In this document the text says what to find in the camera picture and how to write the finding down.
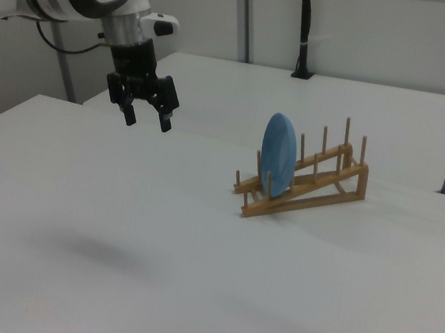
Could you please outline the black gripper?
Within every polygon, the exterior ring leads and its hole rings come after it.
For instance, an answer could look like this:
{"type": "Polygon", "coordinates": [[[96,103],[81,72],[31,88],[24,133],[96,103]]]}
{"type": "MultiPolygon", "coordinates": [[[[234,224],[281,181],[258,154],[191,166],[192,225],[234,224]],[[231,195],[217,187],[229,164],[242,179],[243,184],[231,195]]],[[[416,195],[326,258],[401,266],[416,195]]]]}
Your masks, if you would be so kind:
{"type": "Polygon", "coordinates": [[[161,131],[172,129],[173,111],[180,107],[173,78],[160,78],[156,73],[154,41],[112,46],[115,70],[107,75],[108,91],[113,104],[118,104],[127,126],[136,123],[134,99],[148,101],[158,112],[161,131]]]}

